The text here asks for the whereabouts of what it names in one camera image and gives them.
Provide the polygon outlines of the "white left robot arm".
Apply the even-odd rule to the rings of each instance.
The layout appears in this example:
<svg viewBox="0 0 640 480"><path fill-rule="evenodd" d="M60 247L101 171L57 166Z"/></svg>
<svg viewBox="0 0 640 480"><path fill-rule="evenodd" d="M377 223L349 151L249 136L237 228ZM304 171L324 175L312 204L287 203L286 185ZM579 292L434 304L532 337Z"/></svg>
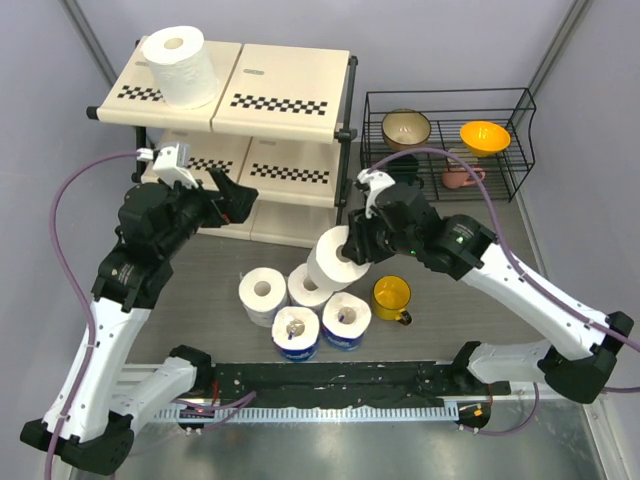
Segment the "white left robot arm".
<svg viewBox="0 0 640 480"><path fill-rule="evenodd" d="M23 443L79 470L112 475L162 407L184 393L200 399L211 391L210 355L179 345L129 395L113 398L133 342L173 274L172 258L199 229L242 224L250 216L257 190L220 169L209 174L214 191L160 181L126 193L118 241L99 266L72 368L46 415L23 426Z"/></svg>

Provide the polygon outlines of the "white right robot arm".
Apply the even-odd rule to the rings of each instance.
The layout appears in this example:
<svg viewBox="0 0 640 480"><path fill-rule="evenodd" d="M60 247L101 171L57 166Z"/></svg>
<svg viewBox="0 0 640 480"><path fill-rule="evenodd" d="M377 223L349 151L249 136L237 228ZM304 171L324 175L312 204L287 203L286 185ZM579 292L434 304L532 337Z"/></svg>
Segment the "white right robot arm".
<svg viewBox="0 0 640 480"><path fill-rule="evenodd" d="M406 184L384 188L349 213L342 253L365 266L413 257L489 295L542 335L528 344L465 343L451 371L453 386L465 395L495 382L531 382L590 404L607 390L634 326L621 311L605 314L573 299L522 263L495 231L468 215L440 216Z"/></svg>

